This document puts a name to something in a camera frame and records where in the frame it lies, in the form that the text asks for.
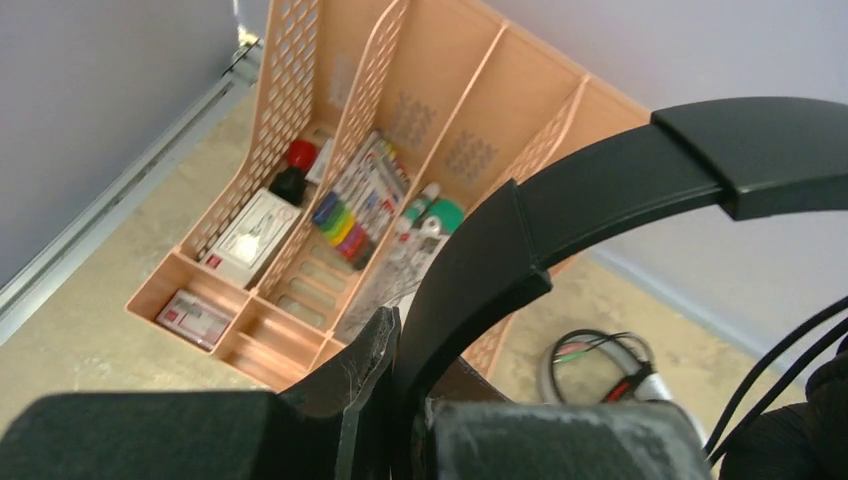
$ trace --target red bottle cap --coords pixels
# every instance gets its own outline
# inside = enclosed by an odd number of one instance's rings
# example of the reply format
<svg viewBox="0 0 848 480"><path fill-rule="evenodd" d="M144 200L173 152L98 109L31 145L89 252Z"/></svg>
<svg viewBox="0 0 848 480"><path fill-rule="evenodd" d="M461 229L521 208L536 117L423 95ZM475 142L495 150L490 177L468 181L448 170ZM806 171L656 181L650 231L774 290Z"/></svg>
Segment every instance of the red bottle cap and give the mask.
<svg viewBox="0 0 848 480"><path fill-rule="evenodd" d="M315 145L306 140L296 139L289 145L286 162L290 167L295 167L303 173L312 168L315 163L315 158L318 156L318 149Z"/></svg>

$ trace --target beige floor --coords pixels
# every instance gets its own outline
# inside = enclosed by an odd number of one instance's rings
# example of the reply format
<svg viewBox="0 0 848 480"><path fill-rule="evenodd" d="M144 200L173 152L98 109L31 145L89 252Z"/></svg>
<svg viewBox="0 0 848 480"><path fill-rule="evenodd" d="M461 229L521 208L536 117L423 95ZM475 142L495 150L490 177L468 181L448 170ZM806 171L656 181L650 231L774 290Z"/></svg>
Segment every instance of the beige floor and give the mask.
<svg viewBox="0 0 848 480"><path fill-rule="evenodd" d="M123 310L241 162L252 109L252 98L241 102L0 347L0 432L28 403L53 392L259 388ZM542 351L584 326L646 337L667 383L708 427L752 365L749 357L588 259L555 283L553 293L517 316L493 374L495 385L518 401L538 401ZM577 381L569 391L597 390L586 382ZM801 398L793 387L780 402Z"/></svg>

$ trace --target white wall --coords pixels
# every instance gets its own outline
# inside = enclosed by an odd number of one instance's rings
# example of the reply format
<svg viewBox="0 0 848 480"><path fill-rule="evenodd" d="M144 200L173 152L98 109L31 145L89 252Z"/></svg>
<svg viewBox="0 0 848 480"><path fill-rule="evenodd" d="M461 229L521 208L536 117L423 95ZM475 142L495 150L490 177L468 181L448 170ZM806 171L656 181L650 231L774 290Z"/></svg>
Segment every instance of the white wall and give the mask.
<svg viewBox="0 0 848 480"><path fill-rule="evenodd" d="M0 286L237 47L231 0L0 0Z"/></svg>
<svg viewBox="0 0 848 480"><path fill-rule="evenodd" d="M848 103L848 2L489 3L652 109L744 95ZM595 252L756 353L848 294L848 212L733 223L709 208Z"/></svg>

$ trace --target curved black arm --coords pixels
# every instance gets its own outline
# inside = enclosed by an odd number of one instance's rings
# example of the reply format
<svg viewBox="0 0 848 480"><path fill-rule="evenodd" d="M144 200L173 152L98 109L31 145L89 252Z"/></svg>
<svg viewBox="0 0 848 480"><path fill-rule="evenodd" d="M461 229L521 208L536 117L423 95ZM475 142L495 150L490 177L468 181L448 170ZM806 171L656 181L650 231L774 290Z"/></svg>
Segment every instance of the curved black arm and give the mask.
<svg viewBox="0 0 848 480"><path fill-rule="evenodd" d="M764 97L674 107L504 185L451 237L410 308L393 372L400 442L450 363L551 289L549 267L711 204L736 220L848 209L848 106Z"/></svg>

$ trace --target orange plastic organizer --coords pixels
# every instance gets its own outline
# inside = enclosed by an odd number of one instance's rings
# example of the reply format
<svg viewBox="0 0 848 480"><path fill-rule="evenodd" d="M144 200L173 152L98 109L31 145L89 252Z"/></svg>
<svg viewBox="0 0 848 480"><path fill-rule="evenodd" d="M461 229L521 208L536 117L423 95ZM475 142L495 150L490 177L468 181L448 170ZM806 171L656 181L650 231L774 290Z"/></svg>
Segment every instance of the orange plastic organizer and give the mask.
<svg viewBox="0 0 848 480"><path fill-rule="evenodd" d="M273 0L266 32L244 163L127 310L158 327L157 314L178 289L211 301L234 320L210 354L278 390L343 348L333 337L336 324L392 241L386 235L369 265L355 272L309 221L372 129L395 145L411 179L404 204L437 181L444 197L470 212L507 179L524 181L649 118L473 0ZM270 267L244 290L197 259L285 167L283 153L299 136L318 143L335 137L329 165ZM320 276L330 281L316 282ZM507 320L465 353L484 375Z"/></svg>

